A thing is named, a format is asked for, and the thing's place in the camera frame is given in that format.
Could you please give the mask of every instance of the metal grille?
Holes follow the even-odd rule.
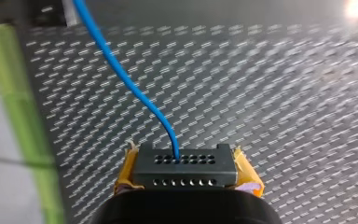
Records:
[[[103,31],[181,147],[242,146],[284,223],[358,223],[358,33],[317,25]],[[170,141],[83,27],[33,30],[26,46],[69,221],[85,223],[112,193],[126,140]]]

